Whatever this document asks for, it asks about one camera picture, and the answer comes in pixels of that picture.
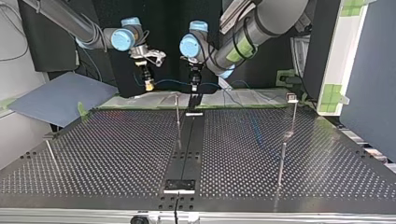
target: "vertical metal post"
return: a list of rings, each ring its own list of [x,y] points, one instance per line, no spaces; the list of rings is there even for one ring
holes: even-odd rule
[[[178,95],[175,95],[176,115],[177,115],[177,127],[180,129],[180,114],[178,113]]]
[[[55,155],[53,154],[52,146],[50,145],[50,140],[46,140],[46,143],[47,143],[47,147],[49,149],[50,156],[52,157],[53,160],[55,160]]]
[[[294,103],[293,123],[296,120],[297,104],[298,104],[298,101],[296,103]]]
[[[282,149],[281,149],[281,153],[280,153],[279,176],[277,178],[278,186],[282,186],[282,175],[283,175],[283,166],[284,166],[285,156],[286,156],[286,146],[287,146],[287,143],[282,144]]]

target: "metal clamp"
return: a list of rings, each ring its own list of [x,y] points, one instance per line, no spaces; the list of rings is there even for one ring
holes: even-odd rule
[[[140,45],[134,47],[130,51],[131,58],[134,59],[146,59],[147,61],[155,64],[157,67],[161,67],[163,65],[163,60],[166,57],[166,54],[157,49],[148,49],[147,45]]]

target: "metal bracket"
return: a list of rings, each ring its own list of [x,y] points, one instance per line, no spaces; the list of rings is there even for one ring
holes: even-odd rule
[[[49,149],[49,154],[52,157],[53,160],[56,160],[55,154],[52,151],[52,146],[50,144],[50,142],[55,139],[56,137],[58,137],[59,134],[58,133],[47,133],[46,135],[44,135],[43,140],[46,142],[47,147]]]
[[[148,49],[147,45],[140,45],[134,47],[130,51],[131,58],[134,59],[146,59],[147,61],[155,64],[157,67],[161,67],[163,65],[163,60],[166,57],[166,54],[157,49]]]
[[[194,194],[195,180],[166,180],[165,194]]]

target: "metal rod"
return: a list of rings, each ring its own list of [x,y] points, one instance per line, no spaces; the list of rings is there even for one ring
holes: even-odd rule
[[[50,156],[52,157],[53,160],[55,160],[55,155],[53,154],[52,147],[50,145],[50,140],[46,140],[46,143],[47,143],[47,147],[49,149]]]
[[[23,0],[26,4],[55,22],[83,42],[90,42],[94,29],[91,23],[77,14],[63,0]]]
[[[177,127],[180,129],[180,115],[178,113],[178,95],[175,95],[175,105],[176,105],[176,114],[177,114]]]
[[[285,155],[286,155],[286,146],[287,146],[287,143],[282,144],[282,151],[280,153],[279,176],[277,178],[278,186],[282,186],[282,175],[283,175],[283,166],[284,166]]]
[[[294,103],[293,124],[294,124],[294,121],[296,120],[297,104],[298,104],[298,102]]]

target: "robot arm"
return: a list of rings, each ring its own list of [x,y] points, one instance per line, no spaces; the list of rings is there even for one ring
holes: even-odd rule
[[[204,21],[192,21],[190,33],[180,42],[181,54],[192,67],[204,64],[216,76],[227,78],[238,62],[254,56],[259,45],[271,37],[286,33],[301,17],[307,2],[263,0],[235,25],[235,30],[238,30],[219,50],[207,42],[207,24]]]
[[[85,49],[117,49],[127,51],[135,64],[144,74],[146,90],[152,91],[154,79],[148,68],[148,62],[160,67],[166,57],[165,53],[149,49],[146,45],[148,34],[143,32],[140,20],[137,17],[121,21],[121,28],[106,28],[102,30],[88,17],[79,15],[63,0],[23,0],[35,8],[51,21],[64,28],[69,34],[76,37],[78,44]]]

